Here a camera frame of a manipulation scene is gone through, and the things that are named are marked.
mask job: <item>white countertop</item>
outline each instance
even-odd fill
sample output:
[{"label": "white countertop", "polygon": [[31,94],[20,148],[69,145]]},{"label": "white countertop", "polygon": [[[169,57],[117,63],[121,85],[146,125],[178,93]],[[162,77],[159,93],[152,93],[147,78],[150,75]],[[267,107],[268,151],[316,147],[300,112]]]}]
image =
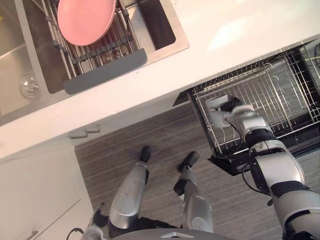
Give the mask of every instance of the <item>white countertop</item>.
[{"label": "white countertop", "polygon": [[320,33],[319,0],[171,2],[188,49],[1,126],[0,158]]}]

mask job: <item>gray floor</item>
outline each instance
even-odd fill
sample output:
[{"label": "gray floor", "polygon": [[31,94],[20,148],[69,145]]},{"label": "gray floor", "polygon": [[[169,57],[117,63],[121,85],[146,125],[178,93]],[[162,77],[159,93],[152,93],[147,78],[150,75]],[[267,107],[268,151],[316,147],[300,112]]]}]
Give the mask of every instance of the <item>gray floor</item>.
[{"label": "gray floor", "polygon": [[[240,175],[232,177],[207,161],[210,148],[189,104],[76,147],[94,208],[105,202],[108,213],[119,185],[146,144],[152,154],[141,216],[180,226],[181,201],[173,192],[179,177],[176,166],[190,151],[197,151],[200,159],[193,169],[212,204],[215,232],[238,240],[281,239],[276,214],[267,206],[270,197],[248,189]],[[319,192],[319,152],[299,161],[306,184]],[[246,177],[253,184],[249,173]]]}]

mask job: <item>cabinet door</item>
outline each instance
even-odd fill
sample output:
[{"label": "cabinet door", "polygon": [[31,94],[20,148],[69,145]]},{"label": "cabinet door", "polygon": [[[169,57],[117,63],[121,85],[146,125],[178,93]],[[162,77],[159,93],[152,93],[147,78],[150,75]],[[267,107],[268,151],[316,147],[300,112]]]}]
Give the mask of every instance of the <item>cabinet door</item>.
[{"label": "cabinet door", "polygon": [[[92,216],[92,206],[88,198],[81,199],[61,218],[44,231],[36,240],[65,240],[74,228],[85,231]],[[80,240],[82,234],[73,232],[69,240]]]},{"label": "cabinet door", "polygon": [[0,239],[38,235],[82,198],[73,148],[0,163]]}]

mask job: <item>dishwasher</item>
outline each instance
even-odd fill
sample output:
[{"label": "dishwasher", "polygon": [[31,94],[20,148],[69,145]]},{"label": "dishwasher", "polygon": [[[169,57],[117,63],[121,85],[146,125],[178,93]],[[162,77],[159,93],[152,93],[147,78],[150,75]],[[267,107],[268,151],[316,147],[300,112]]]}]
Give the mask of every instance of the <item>dishwasher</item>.
[{"label": "dishwasher", "polygon": [[311,57],[312,50],[300,45],[184,92],[212,150],[210,162],[235,176],[250,159],[248,148],[232,126],[212,124],[212,109],[206,102],[225,95],[251,105],[294,156],[319,146],[320,61],[319,56]]}]

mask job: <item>wire rack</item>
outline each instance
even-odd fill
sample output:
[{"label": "wire rack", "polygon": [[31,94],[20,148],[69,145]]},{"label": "wire rack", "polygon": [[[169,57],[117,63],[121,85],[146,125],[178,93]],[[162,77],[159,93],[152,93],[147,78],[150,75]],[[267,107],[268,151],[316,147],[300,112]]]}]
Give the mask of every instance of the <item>wire rack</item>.
[{"label": "wire rack", "polygon": [[73,45],[62,36],[57,22],[58,1],[41,0],[41,3],[42,7],[35,2],[46,16],[53,45],[60,51],[69,80],[140,49],[122,0],[116,1],[108,32],[99,41],[86,46]]},{"label": "wire rack", "polygon": [[305,47],[291,49],[194,87],[216,153],[234,147],[237,152],[245,150],[233,127],[215,128],[211,123],[205,102],[224,95],[251,105],[278,138],[318,124],[320,75],[311,59]]}]

